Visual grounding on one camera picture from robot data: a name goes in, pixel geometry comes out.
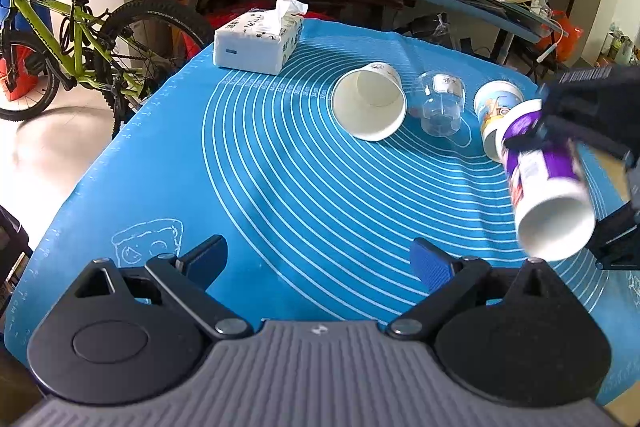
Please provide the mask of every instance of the black chair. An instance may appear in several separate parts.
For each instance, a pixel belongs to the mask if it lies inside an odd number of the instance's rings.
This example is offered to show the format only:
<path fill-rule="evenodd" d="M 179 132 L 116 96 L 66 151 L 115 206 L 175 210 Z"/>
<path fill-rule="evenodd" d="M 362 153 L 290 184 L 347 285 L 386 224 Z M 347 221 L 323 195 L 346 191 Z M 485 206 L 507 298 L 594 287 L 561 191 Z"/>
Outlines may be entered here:
<path fill-rule="evenodd" d="M 552 43 L 555 43 L 554 34 L 551 35 L 551 40 Z M 526 76 L 531 78 L 531 80 L 536 84 L 540 80 L 544 79 L 545 75 L 549 71 L 560 73 L 562 71 L 569 70 L 567 66 L 558 61 L 555 51 L 539 63 L 538 57 L 540 57 L 542 51 L 540 51 L 535 44 L 531 44 L 531 42 L 527 42 L 519 37 L 513 39 L 510 54 L 516 55 L 516 57 L 522 60 L 529 67 L 529 72 Z"/>

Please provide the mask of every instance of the metal pivot screw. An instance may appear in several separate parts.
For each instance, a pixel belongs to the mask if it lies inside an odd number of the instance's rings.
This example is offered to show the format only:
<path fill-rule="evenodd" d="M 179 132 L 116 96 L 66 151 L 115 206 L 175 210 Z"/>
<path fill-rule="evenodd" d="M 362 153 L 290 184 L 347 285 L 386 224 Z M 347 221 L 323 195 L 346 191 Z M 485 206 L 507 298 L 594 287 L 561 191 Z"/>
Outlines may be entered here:
<path fill-rule="evenodd" d="M 216 324 L 216 331 L 220 335 L 234 337 L 244 333 L 249 325 L 242 319 L 222 319 Z"/>
<path fill-rule="evenodd" d="M 416 335 L 422 331 L 422 324 L 415 319 L 398 319 L 391 323 L 391 331 L 396 335 Z"/>

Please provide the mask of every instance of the cardboard box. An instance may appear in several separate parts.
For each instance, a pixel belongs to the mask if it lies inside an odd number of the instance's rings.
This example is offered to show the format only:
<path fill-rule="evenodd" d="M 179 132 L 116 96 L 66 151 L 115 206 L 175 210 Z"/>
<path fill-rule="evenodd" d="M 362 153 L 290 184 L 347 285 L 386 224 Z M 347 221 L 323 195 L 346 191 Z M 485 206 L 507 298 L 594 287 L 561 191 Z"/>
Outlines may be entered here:
<path fill-rule="evenodd" d="M 216 30 L 213 63 L 255 73 L 278 74 L 300 40 L 303 18 L 285 15 L 277 35 L 264 31 L 264 10 L 251 10 Z"/>

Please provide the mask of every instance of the sticker label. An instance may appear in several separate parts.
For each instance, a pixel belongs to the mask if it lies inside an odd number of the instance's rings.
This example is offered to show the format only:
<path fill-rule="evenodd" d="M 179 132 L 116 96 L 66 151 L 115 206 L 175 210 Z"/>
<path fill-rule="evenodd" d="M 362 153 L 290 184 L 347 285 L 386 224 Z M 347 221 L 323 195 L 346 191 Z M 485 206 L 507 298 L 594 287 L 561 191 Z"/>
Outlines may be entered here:
<path fill-rule="evenodd" d="M 462 98 L 464 93 L 462 80 L 448 74 L 433 75 L 433 90 L 442 94 L 453 94 L 459 98 Z"/>
<path fill-rule="evenodd" d="M 478 110 L 480 134 L 484 133 L 484 130 L 492 121 L 504 118 L 505 115 L 520 102 L 522 102 L 522 100 L 509 91 L 496 91 L 491 93 L 489 98 L 482 102 Z"/>
<path fill-rule="evenodd" d="M 504 139 L 524 134 L 540 118 L 540 111 L 525 114 L 513 122 Z M 516 153 L 502 148 L 502 160 L 509 181 L 511 203 L 515 210 L 528 192 L 553 178 L 576 180 L 585 184 L 577 150 L 571 142 L 554 143 L 543 151 Z"/>

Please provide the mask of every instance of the yogurt cup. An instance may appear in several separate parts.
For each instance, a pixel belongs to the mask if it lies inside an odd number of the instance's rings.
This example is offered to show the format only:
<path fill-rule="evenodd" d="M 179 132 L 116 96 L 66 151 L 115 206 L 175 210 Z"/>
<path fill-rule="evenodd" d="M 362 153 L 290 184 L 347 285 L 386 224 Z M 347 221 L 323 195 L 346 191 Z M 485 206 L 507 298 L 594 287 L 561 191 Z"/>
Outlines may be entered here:
<path fill-rule="evenodd" d="M 482 146 L 484 153 L 495 162 L 500 161 L 500 155 L 495 149 L 495 134 L 500 120 L 523 100 L 520 90 L 506 80 L 484 84 L 476 94 L 474 110 L 480 122 Z"/>
<path fill-rule="evenodd" d="M 524 134 L 538 121 L 541 108 L 541 100 L 527 100 L 511 109 L 500 121 L 495 142 L 507 174 L 518 242 L 530 257 L 551 262 L 584 248 L 596 217 L 573 143 L 562 140 L 525 153 L 504 147 L 504 140 Z"/>
<path fill-rule="evenodd" d="M 331 107 L 335 119 L 351 136 L 383 140 L 398 130 L 406 115 L 400 75 L 385 62 L 349 71 L 335 83 Z"/>

